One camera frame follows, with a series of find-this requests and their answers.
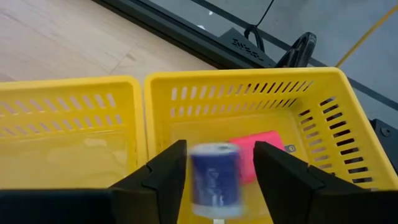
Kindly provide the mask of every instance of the blue cylinder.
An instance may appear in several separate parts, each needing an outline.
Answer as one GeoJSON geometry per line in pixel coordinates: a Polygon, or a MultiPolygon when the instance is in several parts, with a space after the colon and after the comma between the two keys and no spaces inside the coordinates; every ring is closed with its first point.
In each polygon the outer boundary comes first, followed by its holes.
{"type": "Polygon", "coordinates": [[[194,214],[208,218],[241,216],[239,148],[228,143],[200,144],[189,155],[194,214]]]}

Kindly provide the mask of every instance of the yellow basket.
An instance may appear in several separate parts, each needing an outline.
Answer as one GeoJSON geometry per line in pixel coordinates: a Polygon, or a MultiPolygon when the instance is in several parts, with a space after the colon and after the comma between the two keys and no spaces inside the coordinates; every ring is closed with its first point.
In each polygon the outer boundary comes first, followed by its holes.
{"type": "MultiPolygon", "coordinates": [[[[309,164],[365,189],[398,187],[387,156],[337,68],[156,73],[146,80],[145,104],[149,157],[178,139],[193,146],[276,130],[295,150],[292,155],[309,164]]],[[[180,223],[208,222],[190,212],[186,192],[180,223]]]]}
{"type": "Polygon", "coordinates": [[[0,83],[0,189],[107,187],[147,161],[132,77],[0,83]]]}

